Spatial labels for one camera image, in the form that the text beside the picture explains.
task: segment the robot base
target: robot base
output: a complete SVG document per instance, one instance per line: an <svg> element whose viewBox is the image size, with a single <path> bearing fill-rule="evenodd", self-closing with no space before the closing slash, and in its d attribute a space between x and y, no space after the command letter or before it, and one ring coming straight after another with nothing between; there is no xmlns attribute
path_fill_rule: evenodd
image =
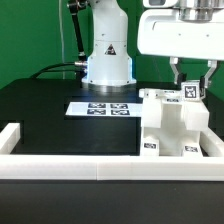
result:
<svg viewBox="0 0 224 224"><path fill-rule="evenodd" d="M85 89L90 89L90 90L104 92L104 93L107 93L107 92L118 93L118 92L126 92L130 90L135 90L136 83L130 83L127 85L122 85L122 86L106 86L106 85L96 85L96 84L82 82L82 87Z"/></svg>

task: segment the green wall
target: green wall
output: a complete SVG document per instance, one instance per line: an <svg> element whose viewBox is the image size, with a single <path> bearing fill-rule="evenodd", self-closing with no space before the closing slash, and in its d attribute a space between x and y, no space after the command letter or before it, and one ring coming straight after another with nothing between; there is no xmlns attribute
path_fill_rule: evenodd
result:
<svg viewBox="0 0 224 224"><path fill-rule="evenodd" d="M65 61L77 60L77 47L67 1L62 0L65 39ZM139 81L173 81L169 59L143 56L137 50L138 22L144 8L142 0L118 0L129 17L128 53L134 61L134 76ZM59 26L59 0L1 0L0 3L0 88L18 78L29 77L39 69L60 63L61 38ZM91 9L79 13L84 48L92 51ZM207 62L183 60L182 70L189 79L199 79L206 73ZM213 77L210 90L224 99L224 67ZM62 74L43 77L62 78Z"/></svg>

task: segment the sticker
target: sticker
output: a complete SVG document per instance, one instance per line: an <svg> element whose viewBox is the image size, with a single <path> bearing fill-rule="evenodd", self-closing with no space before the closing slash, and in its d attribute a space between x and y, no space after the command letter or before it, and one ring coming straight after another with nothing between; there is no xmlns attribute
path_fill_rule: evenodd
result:
<svg viewBox="0 0 224 224"><path fill-rule="evenodd" d="M106 115L106 110L103 109L88 109L87 114L89 115Z"/></svg>
<svg viewBox="0 0 224 224"><path fill-rule="evenodd" d="M142 104L136 103L71 102L66 111L67 116L141 117L141 114Z"/></svg>
<svg viewBox="0 0 224 224"><path fill-rule="evenodd" d="M170 103L178 103L179 100L178 99L166 99L167 102L170 102Z"/></svg>
<svg viewBox="0 0 224 224"><path fill-rule="evenodd" d="M114 47L113 47L112 44L108 47L108 49L107 49L105 54L106 55L116 55L116 52L115 52Z"/></svg>
<svg viewBox="0 0 224 224"><path fill-rule="evenodd" d="M106 108L105 103L89 103L88 108Z"/></svg>
<svg viewBox="0 0 224 224"><path fill-rule="evenodd" d="M144 148L147 148L147 149L156 149L156 144L153 144L153 143L144 143Z"/></svg>
<svg viewBox="0 0 224 224"><path fill-rule="evenodd" d="M196 91L197 91L197 88L196 86L185 86L184 88L184 95L185 95L185 98L196 98L197 95L196 95Z"/></svg>
<svg viewBox="0 0 224 224"><path fill-rule="evenodd" d="M198 152L198 148L192 147L192 146L185 146L185 151L186 152Z"/></svg>
<svg viewBox="0 0 224 224"><path fill-rule="evenodd" d="M175 93L173 90L164 90L164 93Z"/></svg>
<svg viewBox="0 0 224 224"><path fill-rule="evenodd" d="M111 115L127 116L130 115L129 110L111 110Z"/></svg>
<svg viewBox="0 0 224 224"><path fill-rule="evenodd" d="M112 109L128 109L128 105L126 103L112 103L110 104Z"/></svg>

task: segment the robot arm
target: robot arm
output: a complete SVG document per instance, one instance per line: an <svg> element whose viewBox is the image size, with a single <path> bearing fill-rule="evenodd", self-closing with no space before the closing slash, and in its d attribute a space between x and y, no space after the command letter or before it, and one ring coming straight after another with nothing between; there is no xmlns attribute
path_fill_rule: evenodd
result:
<svg viewBox="0 0 224 224"><path fill-rule="evenodd" d="M170 57L175 84L186 80L179 68L180 58L208 60L209 70L200 88L208 88L218 62L224 60L223 0L143 0L150 8L139 25L138 48L142 54Z"/></svg>
<svg viewBox="0 0 224 224"><path fill-rule="evenodd" d="M133 88L136 81L132 78L132 59L127 54L128 17L117 0L71 1L75 11L89 4L93 12L93 52L87 60L83 86L104 92Z"/></svg>

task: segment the table surface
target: table surface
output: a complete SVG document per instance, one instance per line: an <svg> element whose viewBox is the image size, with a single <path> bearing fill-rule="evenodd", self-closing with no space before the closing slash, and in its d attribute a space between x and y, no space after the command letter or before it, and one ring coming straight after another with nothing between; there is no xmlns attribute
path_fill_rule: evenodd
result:
<svg viewBox="0 0 224 224"><path fill-rule="evenodd" d="M140 102L135 91L101 95L71 80L16 80L0 90L0 128L10 121L22 124L22 141L13 153L138 154L139 118L70 119L65 111L73 100ZM0 180L0 198L5 224L224 220L222 182Z"/></svg>

